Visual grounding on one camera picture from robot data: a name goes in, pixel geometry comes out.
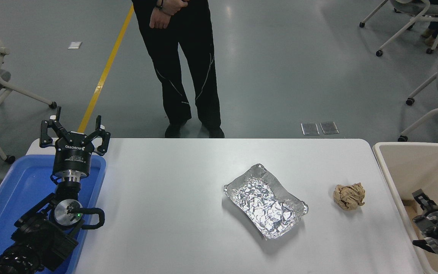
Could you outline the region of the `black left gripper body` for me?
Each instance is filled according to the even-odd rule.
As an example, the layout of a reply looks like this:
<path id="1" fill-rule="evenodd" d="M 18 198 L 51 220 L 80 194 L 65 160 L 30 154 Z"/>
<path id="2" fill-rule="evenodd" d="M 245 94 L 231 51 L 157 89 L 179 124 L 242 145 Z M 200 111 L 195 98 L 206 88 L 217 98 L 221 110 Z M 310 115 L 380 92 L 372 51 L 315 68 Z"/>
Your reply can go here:
<path id="1" fill-rule="evenodd" d="M 79 132 L 70 132 L 71 142 L 64 137 L 57 139 L 55 143 L 56 154 L 54 158 L 53 175 L 62 177 L 68 170 L 80 172 L 81 177 L 90 174 L 91 155 L 94 151 L 92 142 L 84 145 L 81 143 L 86 135 Z"/>

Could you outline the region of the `person's right hand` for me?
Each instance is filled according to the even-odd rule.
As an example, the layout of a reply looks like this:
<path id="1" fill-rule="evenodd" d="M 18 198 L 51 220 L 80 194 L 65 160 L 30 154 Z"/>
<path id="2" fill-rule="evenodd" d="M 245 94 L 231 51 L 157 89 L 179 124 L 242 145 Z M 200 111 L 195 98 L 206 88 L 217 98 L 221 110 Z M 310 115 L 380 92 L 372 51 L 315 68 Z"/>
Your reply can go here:
<path id="1" fill-rule="evenodd" d="M 165 7 L 165 5 L 159 7 L 156 5 L 151 13 L 151 19 L 149 26 L 152 29 L 166 29 L 169 25 L 169 21 L 173 14 L 171 7 Z"/>

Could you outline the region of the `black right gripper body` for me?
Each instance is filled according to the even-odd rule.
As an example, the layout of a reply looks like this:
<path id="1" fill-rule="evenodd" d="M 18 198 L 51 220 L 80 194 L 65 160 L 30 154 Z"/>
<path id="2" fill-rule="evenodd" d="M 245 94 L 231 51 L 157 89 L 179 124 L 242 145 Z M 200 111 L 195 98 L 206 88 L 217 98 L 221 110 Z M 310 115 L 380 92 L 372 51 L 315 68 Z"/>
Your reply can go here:
<path id="1" fill-rule="evenodd" d="M 438 241 L 438 213 L 417 215 L 413 218 L 413 223 L 423 239 Z"/>

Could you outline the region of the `person's left hand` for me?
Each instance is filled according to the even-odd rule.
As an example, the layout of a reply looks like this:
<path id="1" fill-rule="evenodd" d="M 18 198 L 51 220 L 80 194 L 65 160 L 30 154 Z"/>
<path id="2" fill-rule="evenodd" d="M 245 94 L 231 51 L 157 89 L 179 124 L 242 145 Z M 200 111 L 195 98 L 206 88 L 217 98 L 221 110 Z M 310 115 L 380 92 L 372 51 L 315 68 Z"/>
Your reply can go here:
<path id="1" fill-rule="evenodd" d="M 188 6 L 189 0 L 163 0 L 162 11 L 169 16 L 175 15 L 179 10 Z"/>

